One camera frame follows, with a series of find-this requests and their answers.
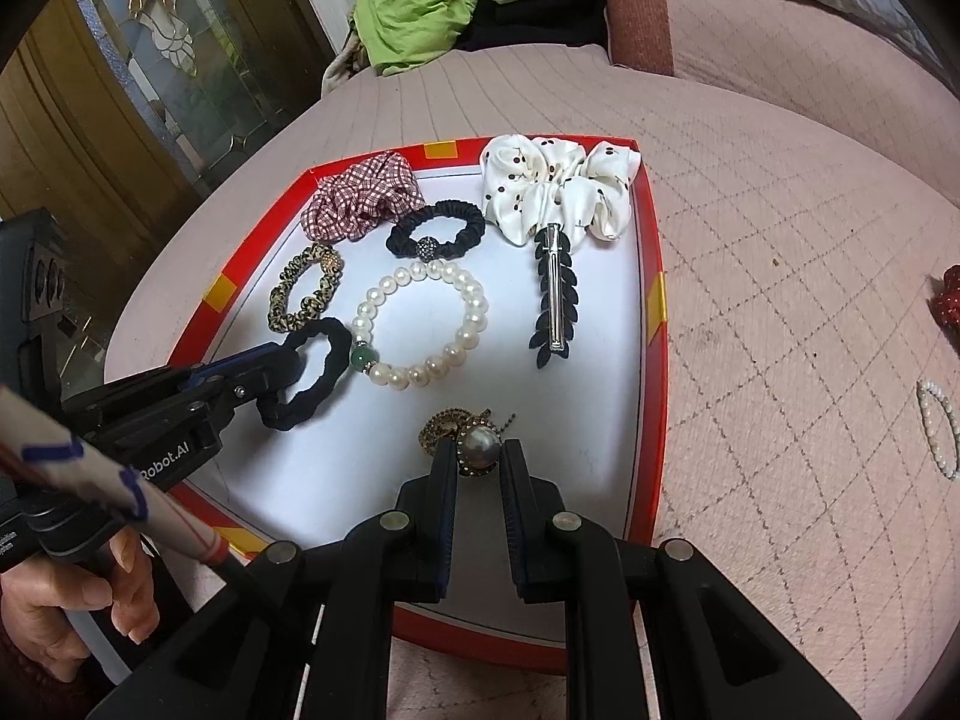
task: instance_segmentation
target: quilted pattern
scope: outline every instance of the quilted pattern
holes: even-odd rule
[[[667,8],[676,76],[825,124],[960,205],[960,100],[883,38],[805,1]]]
[[[960,485],[930,459],[913,395],[923,376],[960,396],[956,352],[925,304],[931,274],[960,262],[960,210],[817,122],[613,68],[598,47],[364,71],[181,229],[124,312],[107,376],[165,361],[210,274],[291,176],[371,149],[508,132],[640,143],[670,310],[656,536],[694,541],[866,720],[892,720],[960,618]],[[563,716],[556,678],[401,642],[392,676],[400,720]]]

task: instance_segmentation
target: black hair clip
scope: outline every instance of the black hair clip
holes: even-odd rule
[[[536,349],[536,367],[544,367],[551,355],[566,359],[573,341],[573,323],[577,320],[577,275],[572,270],[570,238],[558,224],[548,224],[534,235],[536,244],[536,271],[541,278],[542,314],[536,320],[536,332],[530,338],[530,348]]]

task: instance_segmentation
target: glass panel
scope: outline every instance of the glass panel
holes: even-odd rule
[[[184,172],[187,179],[197,189],[200,196],[208,196],[208,186],[206,186],[199,175],[199,170],[203,165],[198,166],[197,163],[190,158],[189,154],[178,146],[178,143],[170,132],[170,128],[165,127],[166,122],[164,121],[162,104],[160,105],[160,111],[158,111],[154,105],[155,101],[158,100],[157,92],[152,88],[150,82],[147,81],[146,76],[142,73],[136,60],[131,57],[128,40],[123,31],[117,28],[116,24],[110,18],[104,1],[97,0],[99,7],[93,0],[77,0],[77,2],[80,6],[80,13],[83,14],[83,19],[86,21],[86,25],[90,29],[94,40],[96,40],[101,53],[104,55],[104,59],[107,60],[110,70],[127,93],[127,97],[133,103],[133,107],[136,108],[141,119],[143,119],[147,127],[150,128],[150,132],[154,134],[157,141],[174,157],[176,163]],[[113,28],[113,36],[109,33],[109,30],[107,30],[107,25],[101,18],[101,13],[110,20],[110,26]]]
[[[125,44],[118,76],[149,103],[141,115],[165,125],[164,145],[195,183],[218,186],[288,124],[226,0],[92,1],[107,35]]]

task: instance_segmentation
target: blue marker line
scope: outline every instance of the blue marker line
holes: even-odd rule
[[[124,467],[120,469],[120,481],[133,493],[133,501],[136,502],[136,508],[125,514],[135,522],[143,522],[147,518],[147,498],[140,489],[140,472]]]
[[[70,443],[57,443],[46,446],[24,446],[20,450],[24,463],[65,463],[83,457],[83,442],[76,436],[70,437]]]

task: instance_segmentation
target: red checkered scrunchie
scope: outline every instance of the red checkered scrunchie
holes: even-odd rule
[[[318,181],[301,225],[311,241],[358,241],[381,221],[422,207],[424,196],[410,163],[386,151]]]

